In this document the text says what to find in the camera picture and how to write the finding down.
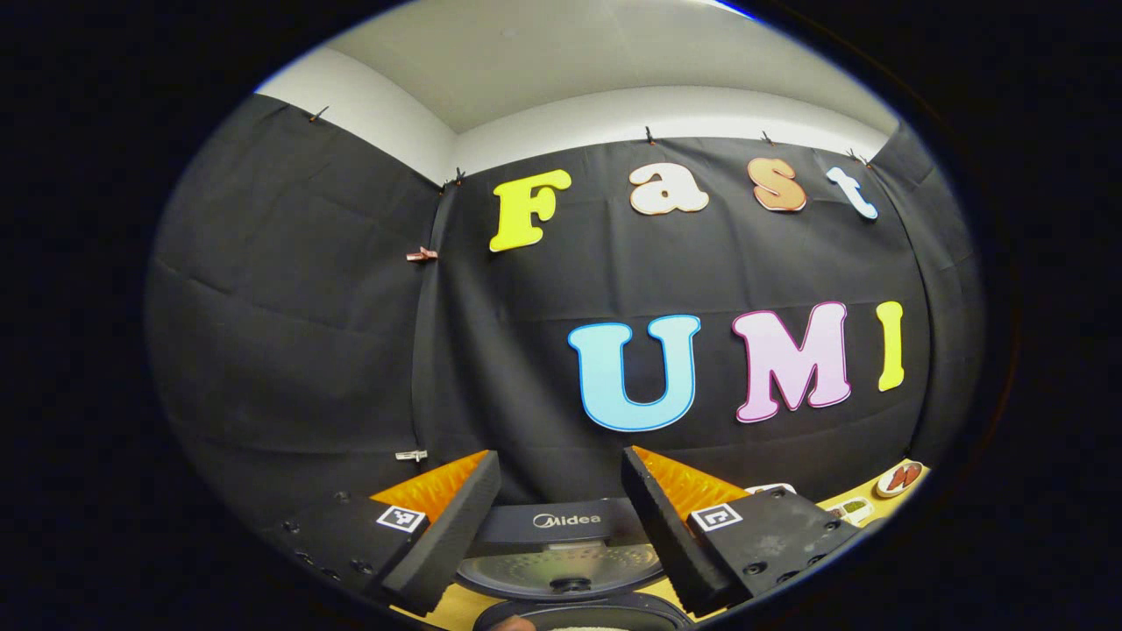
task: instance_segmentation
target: white wall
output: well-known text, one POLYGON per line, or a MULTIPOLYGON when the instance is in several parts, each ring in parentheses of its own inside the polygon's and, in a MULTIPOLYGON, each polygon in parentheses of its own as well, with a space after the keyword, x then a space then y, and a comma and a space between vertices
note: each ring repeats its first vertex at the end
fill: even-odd
POLYGON ((456 132, 404 90, 366 64, 318 48, 263 83, 256 92, 338 125, 435 183, 445 173, 456 132))
POLYGON ((646 137, 758 139, 846 153, 868 159, 888 136, 837 112, 784 97, 727 88, 614 90, 557 101, 457 136, 416 99, 369 66, 319 48, 257 89, 310 112, 393 155, 440 184, 456 168, 477 173, 512 161, 600 143, 646 137))
POLYGON ((728 88, 660 86, 614 90, 524 110, 465 131, 447 170, 476 173, 572 147, 646 138, 758 139, 868 159, 888 136, 847 116, 774 94, 728 88))

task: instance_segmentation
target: black fabric backdrop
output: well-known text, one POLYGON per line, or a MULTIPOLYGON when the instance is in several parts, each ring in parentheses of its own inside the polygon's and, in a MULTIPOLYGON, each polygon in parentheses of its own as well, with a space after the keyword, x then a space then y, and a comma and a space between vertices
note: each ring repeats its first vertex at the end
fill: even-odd
MULTIPOLYGON (((268 97, 247 100, 184 175, 149 275, 146 324, 168 415, 204 477, 255 527, 337 487, 377 491, 480 449, 499 451, 499 503, 619 496, 619 450, 631 443, 739 485, 787 482, 825 499, 898 461, 913 435, 935 445, 962 422, 959 412, 919 422, 932 339, 921 273, 939 263, 917 263, 912 245, 936 247, 947 232, 946 221, 909 210, 945 192, 937 180, 894 191, 881 173, 917 161, 913 141, 890 141, 885 152, 899 155, 882 152, 874 170, 755 140, 613 143, 469 174, 441 196, 395 158, 309 117, 268 97), (802 211, 756 202, 746 172, 755 157, 794 168, 809 196, 802 211), (708 207, 632 209, 627 176, 654 162, 689 168, 708 207), (875 222, 826 179, 833 166, 862 183, 875 222), (489 252, 495 186, 555 168, 573 182, 557 192, 552 220, 535 219, 542 240, 489 252), (407 263, 421 245, 440 259, 407 263), (875 308, 889 300, 904 309, 905 378, 882 393, 875 308), (781 402, 772 419, 737 422, 747 365, 733 319, 773 310, 801 344, 810 310, 827 301, 848 311, 850 396, 794 412, 781 402), (689 412, 652 432, 594 423, 569 331, 632 327, 627 394, 653 401, 665 379, 646 326, 678 313, 701 320, 689 412), (421 464, 394 459, 417 448, 429 451, 421 464)), ((940 369, 973 339, 946 346, 940 369)))

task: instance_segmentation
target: metal clip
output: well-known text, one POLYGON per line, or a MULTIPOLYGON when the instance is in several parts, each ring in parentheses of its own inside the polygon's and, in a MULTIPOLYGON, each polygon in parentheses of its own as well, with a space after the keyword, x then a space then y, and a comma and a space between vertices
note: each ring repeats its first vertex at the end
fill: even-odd
POLYGON ((398 460, 416 460, 420 463, 422 459, 429 457, 429 451, 422 449, 417 449, 416 451, 398 451, 394 456, 398 460))
POLYGON ((435 252, 427 249, 425 247, 422 247, 421 252, 414 252, 412 254, 405 255, 405 260, 410 260, 412 263, 422 263, 425 260, 432 260, 434 258, 440 258, 440 256, 435 252))

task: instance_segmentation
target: orange letter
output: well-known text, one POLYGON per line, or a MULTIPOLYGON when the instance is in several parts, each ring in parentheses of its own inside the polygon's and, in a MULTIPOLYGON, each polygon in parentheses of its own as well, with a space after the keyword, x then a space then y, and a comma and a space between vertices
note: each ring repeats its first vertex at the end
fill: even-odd
POLYGON ((794 181, 794 170, 781 159, 756 158, 748 163, 748 177, 756 201, 767 210, 793 212, 807 205, 807 193, 794 181))

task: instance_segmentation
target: letter m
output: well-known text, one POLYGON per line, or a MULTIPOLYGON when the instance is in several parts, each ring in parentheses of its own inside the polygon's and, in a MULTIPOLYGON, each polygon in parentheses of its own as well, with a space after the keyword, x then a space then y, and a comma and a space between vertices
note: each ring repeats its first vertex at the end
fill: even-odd
POLYGON ((849 396, 845 378, 845 338, 843 323, 846 309, 840 302, 824 302, 810 311, 810 322, 802 348, 772 311, 753 311, 733 321, 733 331, 744 338, 748 358, 748 394, 736 411, 742 423, 754 423, 774 417, 779 403, 772 399, 771 382, 783 395, 792 412, 802 404, 811 375, 818 381, 808 403, 825 408, 849 396))

